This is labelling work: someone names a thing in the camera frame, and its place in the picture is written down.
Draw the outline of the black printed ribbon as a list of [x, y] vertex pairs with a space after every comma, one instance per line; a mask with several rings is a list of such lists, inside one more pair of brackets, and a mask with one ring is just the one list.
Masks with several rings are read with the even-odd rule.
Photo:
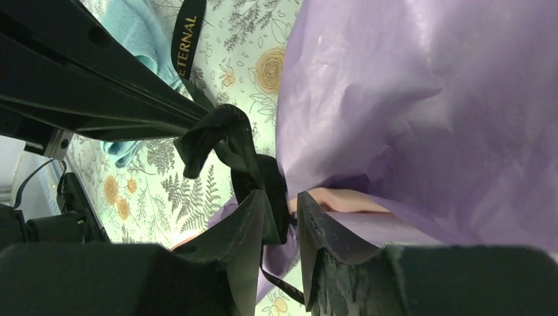
[[259, 190], [265, 193], [263, 244], [287, 242], [290, 227], [297, 221], [290, 215], [286, 181], [276, 159], [256, 152], [248, 116], [235, 105], [213, 105], [202, 89], [190, 80], [193, 58], [205, 16], [206, 1], [184, 1], [176, 19], [172, 41], [172, 64], [193, 102], [208, 110], [190, 131], [174, 142], [185, 164], [184, 176], [197, 178], [211, 151], [231, 170], [238, 203]]

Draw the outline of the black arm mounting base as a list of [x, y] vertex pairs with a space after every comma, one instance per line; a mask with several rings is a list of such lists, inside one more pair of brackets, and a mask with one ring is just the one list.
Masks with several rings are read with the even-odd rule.
[[1, 249], [29, 242], [110, 242], [73, 172], [59, 181], [57, 206], [60, 215], [26, 220], [22, 210], [2, 204]]

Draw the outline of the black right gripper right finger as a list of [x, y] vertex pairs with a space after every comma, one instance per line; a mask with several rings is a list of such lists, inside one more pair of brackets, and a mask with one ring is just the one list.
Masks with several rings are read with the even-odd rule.
[[556, 315], [557, 263], [524, 246], [376, 247], [297, 198], [312, 315]]

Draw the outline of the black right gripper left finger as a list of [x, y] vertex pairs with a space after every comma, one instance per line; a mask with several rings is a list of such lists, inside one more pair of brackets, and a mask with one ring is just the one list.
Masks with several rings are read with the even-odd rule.
[[174, 251], [26, 243], [1, 252], [2, 315], [253, 315], [265, 193]]

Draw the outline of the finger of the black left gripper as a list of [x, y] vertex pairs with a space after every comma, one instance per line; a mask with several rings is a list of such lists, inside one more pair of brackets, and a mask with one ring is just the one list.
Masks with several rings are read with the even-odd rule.
[[78, 1], [1, 2], [1, 132], [45, 125], [108, 142], [171, 138], [208, 114]]

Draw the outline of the floral patterned table mat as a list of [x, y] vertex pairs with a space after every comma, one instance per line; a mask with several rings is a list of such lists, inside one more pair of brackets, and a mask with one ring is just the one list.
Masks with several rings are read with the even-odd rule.
[[[214, 104], [248, 114], [256, 150], [275, 154], [276, 104], [299, 1], [208, 1], [191, 81]], [[73, 169], [109, 238], [171, 248], [203, 232], [233, 195], [230, 172], [210, 155], [189, 180], [172, 140], [144, 143], [127, 167], [93, 139], [75, 136]]]

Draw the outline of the pink purple wrapping paper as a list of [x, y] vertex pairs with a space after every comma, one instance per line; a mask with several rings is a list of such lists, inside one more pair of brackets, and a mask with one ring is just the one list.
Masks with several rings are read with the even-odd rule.
[[374, 244], [557, 253], [556, 1], [304, 1], [275, 170]]

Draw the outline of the light blue towel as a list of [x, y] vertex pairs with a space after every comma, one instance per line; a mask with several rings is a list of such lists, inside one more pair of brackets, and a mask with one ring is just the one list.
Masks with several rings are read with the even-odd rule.
[[170, 60], [170, 35], [150, 1], [109, 1], [101, 24], [139, 62], [173, 89], [182, 85]]

